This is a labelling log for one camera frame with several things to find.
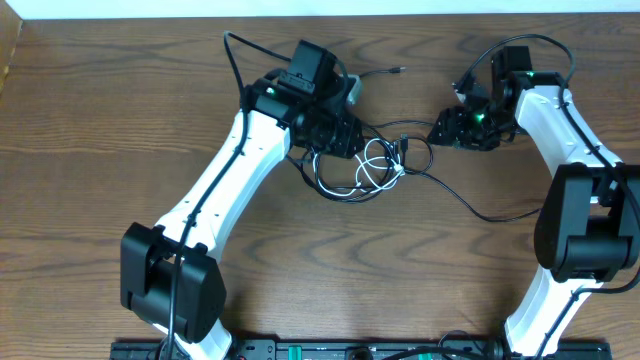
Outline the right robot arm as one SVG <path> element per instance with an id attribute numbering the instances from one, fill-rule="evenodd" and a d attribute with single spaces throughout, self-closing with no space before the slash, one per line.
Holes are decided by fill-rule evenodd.
<path id="1" fill-rule="evenodd" d="M 557 72 L 534 70 L 526 46 L 495 46 L 491 90 L 467 70 L 454 89 L 461 104 L 443 110 L 432 145 L 490 151 L 517 132 L 536 145 L 552 182 L 534 231 L 538 268 L 522 302 L 487 350 L 491 359 L 544 359 L 592 294 L 610 288 L 639 259 L 639 168 L 624 163 L 589 128 Z"/>

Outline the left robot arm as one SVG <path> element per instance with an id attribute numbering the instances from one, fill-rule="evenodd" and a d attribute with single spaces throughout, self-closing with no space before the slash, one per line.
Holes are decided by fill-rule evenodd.
<path id="1" fill-rule="evenodd" d="M 359 81 L 329 50 L 298 43 L 285 69 L 240 84 L 223 146 L 187 194 L 153 227 L 133 223 L 120 247 L 120 300 L 167 334 L 167 358 L 222 359 L 232 336 L 220 317 L 219 262 L 232 228 L 266 176 L 294 147 L 351 159 L 364 148 L 349 111 Z"/>

